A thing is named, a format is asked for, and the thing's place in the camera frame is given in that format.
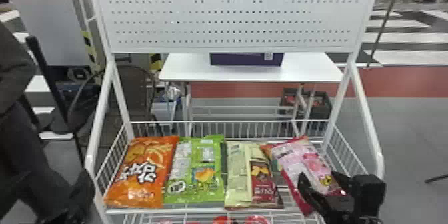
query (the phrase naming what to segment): snack bag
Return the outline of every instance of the snack bag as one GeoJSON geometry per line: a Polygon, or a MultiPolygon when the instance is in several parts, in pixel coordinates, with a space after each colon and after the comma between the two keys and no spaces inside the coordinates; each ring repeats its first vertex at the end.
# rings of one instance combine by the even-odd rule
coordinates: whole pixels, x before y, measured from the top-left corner
{"type": "Polygon", "coordinates": [[[167,182],[166,203],[224,200],[221,177],[222,135],[184,138],[176,148],[167,182]]]}
{"type": "Polygon", "coordinates": [[[269,160],[260,150],[260,145],[247,146],[250,154],[252,202],[251,207],[283,208],[277,186],[274,183],[269,160]]]}
{"type": "Polygon", "coordinates": [[[283,208],[269,161],[259,147],[255,143],[227,142],[227,209],[283,208]]]}
{"type": "Polygon", "coordinates": [[[105,202],[116,207],[162,207],[162,187],[178,136],[133,139],[105,202]]]}
{"type": "Polygon", "coordinates": [[[252,183],[249,160],[246,159],[247,143],[227,142],[227,190],[224,206],[226,209],[250,207],[252,183]]]}
{"type": "Polygon", "coordinates": [[[304,215],[310,214],[313,209],[300,196],[296,188],[301,172],[306,174],[316,191],[324,195],[341,193],[340,186],[331,176],[331,169],[309,142],[308,137],[303,136],[278,144],[271,151],[274,159],[277,159],[282,166],[281,174],[304,215]]]}
{"type": "Polygon", "coordinates": [[[266,145],[260,145],[260,149],[263,151],[263,153],[266,155],[266,157],[269,158],[272,164],[272,170],[280,172],[282,170],[278,160],[274,159],[272,157],[272,148],[274,148],[274,144],[266,144],[266,145]]]}

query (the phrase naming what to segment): gray jacket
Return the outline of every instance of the gray jacket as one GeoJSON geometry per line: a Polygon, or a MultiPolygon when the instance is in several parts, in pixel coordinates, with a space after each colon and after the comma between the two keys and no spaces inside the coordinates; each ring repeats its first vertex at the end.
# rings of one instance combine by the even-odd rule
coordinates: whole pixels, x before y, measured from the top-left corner
{"type": "Polygon", "coordinates": [[[26,50],[0,23],[0,117],[22,96],[35,71],[26,50]]]}

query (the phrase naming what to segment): pink snack bag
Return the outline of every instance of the pink snack bag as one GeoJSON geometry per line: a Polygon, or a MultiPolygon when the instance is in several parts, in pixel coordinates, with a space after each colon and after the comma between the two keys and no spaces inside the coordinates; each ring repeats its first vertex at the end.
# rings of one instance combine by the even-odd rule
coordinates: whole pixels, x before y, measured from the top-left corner
{"type": "Polygon", "coordinates": [[[281,172],[289,190],[304,215],[313,212],[313,208],[305,202],[297,189],[299,175],[304,172],[314,190],[324,194],[340,194],[341,188],[331,176],[331,169],[325,164],[316,148],[302,136],[272,148],[272,156],[283,167],[281,172]]]}

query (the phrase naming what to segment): red wall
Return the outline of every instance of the red wall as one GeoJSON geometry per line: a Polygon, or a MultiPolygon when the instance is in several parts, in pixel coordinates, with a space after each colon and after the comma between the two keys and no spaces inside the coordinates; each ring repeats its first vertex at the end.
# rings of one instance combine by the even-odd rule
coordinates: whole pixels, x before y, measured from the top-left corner
{"type": "MultiPolygon", "coordinates": [[[[368,97],[448,97],[448,67],[382,67],[360,69],[368,97]]],[[[194,82],[193,97],[279,97],[284,87],[298,83],[194,82]]],[[[338,84],[317,84],[318,90],[336,94],[338,84]]],[[[349,88],[348,97],[353,96],[349,88]]]]}

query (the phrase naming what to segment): purple box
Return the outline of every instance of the purple box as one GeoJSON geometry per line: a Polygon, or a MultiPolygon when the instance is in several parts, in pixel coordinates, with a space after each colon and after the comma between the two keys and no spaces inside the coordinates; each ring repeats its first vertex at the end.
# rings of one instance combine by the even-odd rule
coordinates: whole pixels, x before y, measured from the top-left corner
{"type": "Polygon", "coordinates": [[[284,53],[210,53],[212,65],[281,66],[284,53]]]}

